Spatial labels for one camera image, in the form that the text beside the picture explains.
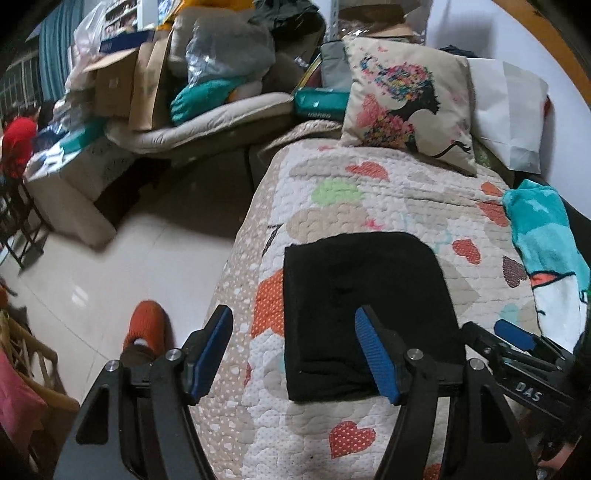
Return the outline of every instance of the bed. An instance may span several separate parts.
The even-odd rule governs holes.
[[[509,313],[537,329],[531,287],[499,202],[506,184],[387,148],[308,138],[276,153],[217,286],[235,326],[210,394],[192,415],[218,478],[371,478],[397,416],[386,398],[296,404],[284,373],[284,248],[347,232],[404,231],[436,253],[459,324]],[[475,356],[468,353],[468,358]],[[443,453],[439,404],[428,460]]]

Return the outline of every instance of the black chair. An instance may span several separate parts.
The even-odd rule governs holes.
[[[39,224],[35,228],[31,228],[28,223],[31,211],[34,211],[39,218]],[[8,249],[21,269],[24,268],[23,258],[31,248],[37,250],[39,254],[43,253],[43,249],[35,243],[42,227],[51,229],[37,209],[23,181],[11,181],[8,184],[4,182],[0,185],[0,244]],[[14,244],[12,246],[9,244],[9,240],[18,232],[21,232],[25,238],[20,254],[13,249]]]

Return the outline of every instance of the white paper bag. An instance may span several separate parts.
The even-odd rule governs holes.
[[[540,173],[548,84],[500,60],[468,59],[475,102],[472,134],[510,170]]]

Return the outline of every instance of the pink cloth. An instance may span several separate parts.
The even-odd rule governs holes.
[[[47,404],[15,372],[0,349],[0,424],[26,458],[31,434],[46,411]]]

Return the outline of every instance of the orange slipper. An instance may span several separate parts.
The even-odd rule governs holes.
[[[125,337],[123,349],[143,338],[156,355],[162,355],[164,347],[165,313],[154,300],[141,301],[134,310]]]

